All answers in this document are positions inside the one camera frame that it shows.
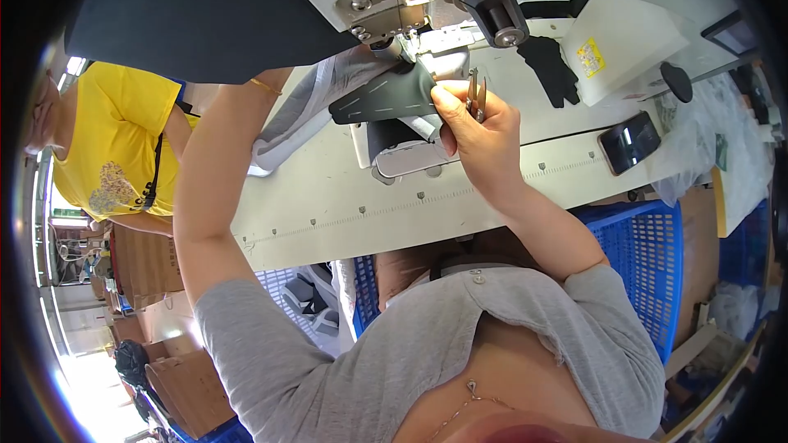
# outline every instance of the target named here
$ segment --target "lips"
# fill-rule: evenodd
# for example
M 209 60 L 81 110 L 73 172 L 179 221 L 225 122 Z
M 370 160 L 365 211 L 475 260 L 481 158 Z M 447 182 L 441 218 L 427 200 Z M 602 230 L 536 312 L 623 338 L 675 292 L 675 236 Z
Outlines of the lips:
M 523 424 L 496 431 L 480 443 L 567 443 L 567 441 L 548 427 Z

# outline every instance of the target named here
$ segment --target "gold bracelet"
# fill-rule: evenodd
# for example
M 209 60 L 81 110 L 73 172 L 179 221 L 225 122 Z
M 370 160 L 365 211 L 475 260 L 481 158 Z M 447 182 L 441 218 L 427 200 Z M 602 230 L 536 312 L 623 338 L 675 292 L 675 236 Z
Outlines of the gold bracelet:
M 261 82 L 261 81 L 258 81 L 258 80 L 257 80 L 257 79 L 255 79 L 255 78 L 251 78 L 250 80 L 251 80 L 251 82 L 253 82 L 253 83 L 257 84 L 257 85 L 258 85 L 258 86 L 260 86 L 261 88 L 263 88 L 263 89 L 267 89 L 267 90 L 269 90 L 271 93 L 273 93 L 273 94 L 276 94 L 277 96 L 282 96 L 282 92 L 281 92 L 281 91 L 276 91 L 274 88 L 272 88 L 272 87 L 271 87 L 271 86 L 269 86 L 268 84 L 266 84 L 266 83 L 264 83 L 264 82 Z

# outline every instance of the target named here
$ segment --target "screw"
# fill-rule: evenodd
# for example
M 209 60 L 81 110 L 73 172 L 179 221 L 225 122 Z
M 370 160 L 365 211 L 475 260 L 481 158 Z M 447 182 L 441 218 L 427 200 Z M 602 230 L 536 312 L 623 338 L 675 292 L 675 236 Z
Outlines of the screw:
M 350 7 L 356 12 L 366 11 L 371 6 L 372 6 L 371 0 L 359 0 L 350 3 Z
M 501 38 L 501 41 L 504 43 L 504 45 L 510 47 L 513 44 L 517 44 L 517 36 L 513 34 L 508 34 L 505 37 Z

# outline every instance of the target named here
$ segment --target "phone screen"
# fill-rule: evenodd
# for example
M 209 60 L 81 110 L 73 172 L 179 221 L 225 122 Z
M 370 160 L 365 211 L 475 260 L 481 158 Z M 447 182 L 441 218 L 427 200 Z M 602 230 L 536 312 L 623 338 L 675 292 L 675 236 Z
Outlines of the phone screen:
M 615 174 L 638 164 L 660 146 L 660 135 L 646 112 L 619 123 L 599 135 L 599 142 Z

